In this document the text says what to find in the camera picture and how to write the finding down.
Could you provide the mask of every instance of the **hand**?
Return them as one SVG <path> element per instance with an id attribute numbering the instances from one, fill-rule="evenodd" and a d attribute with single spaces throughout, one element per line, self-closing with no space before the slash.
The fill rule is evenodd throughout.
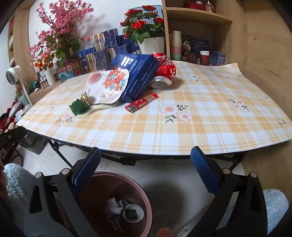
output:
<path id="1" fill-rule="evenodd" d="M 169 228 L 162 228 L 160 229 L 155 237 L 171 237 L 170 229 Z"/>
<path id="2" fill-rule="evenodd" d="M 8 200 L 8 194 L 7 194 L 7 188 L 6 188 L 6 178 L 4 176 L 4 166 L 0 163 L 0 198 L 7 203 Z"/>

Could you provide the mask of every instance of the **white flower pot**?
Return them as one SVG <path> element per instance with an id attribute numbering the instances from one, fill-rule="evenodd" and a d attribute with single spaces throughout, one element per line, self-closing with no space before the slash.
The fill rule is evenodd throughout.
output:
<path id="1" fill-rule="evenodd" d="M 54 74 L 51 68 L 45 71 L 45 75 L 47 77 L 47 80 L 50 86 L 56 82 L 56 78 L 54 77 Z"/>
<path id="2" fill-rule="evenodd" d="M 164 37 L 147 38 L 143 43 L 138 41 L 138 44 L 141 54 L 164 53 Z"/>

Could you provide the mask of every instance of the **pink trash bin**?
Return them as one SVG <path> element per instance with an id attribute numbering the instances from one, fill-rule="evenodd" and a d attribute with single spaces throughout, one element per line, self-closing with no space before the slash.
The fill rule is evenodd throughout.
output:
<path id="1" fill-rule="evenodd" d="M 103 209 L 110 198 L 125 199 L 139 205 L 144 211 L 138 223 L 125 222 L 123 232 L 114 231 L 106 221 Z M 147 237 L 152 226 L 152 208 L 142 187 L 133 179 L 113 170 L 99 170 L 92 176 L 85 192 L 78 197 L 81 208 L 91 224 L 104 237 Z"/>

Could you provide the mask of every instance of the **stack of paper cups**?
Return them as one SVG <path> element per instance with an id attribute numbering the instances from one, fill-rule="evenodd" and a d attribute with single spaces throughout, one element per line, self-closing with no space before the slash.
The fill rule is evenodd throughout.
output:
<path id="1" fill-rule="evenodd" d="M 182 35 L 180 31 L 175 31 L 175 30 L 172 31 L 170 59 L 171 60 L 182 59 Z"/>

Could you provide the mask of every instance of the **blue gripper pad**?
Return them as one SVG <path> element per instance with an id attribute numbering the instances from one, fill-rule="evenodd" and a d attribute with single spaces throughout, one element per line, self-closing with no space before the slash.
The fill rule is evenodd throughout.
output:
<path id="1" fill-rule="evenodd" d="M 74 194 L 83 193 L 98 167 L 101 160 L 101 152 L 97 147 L 92 148 L 84 160 L 78 172 L 72 177 L 72 183 L 75 186 Z"/>
<path id="2" fill-rule="evenodd" d="M 206 160 L 206 156 L 199 147 L 191 150 L 191 161 L 198 171 L 204 185 L 209 193 L 217 196 L 219 194 L 219 180 Z"/>

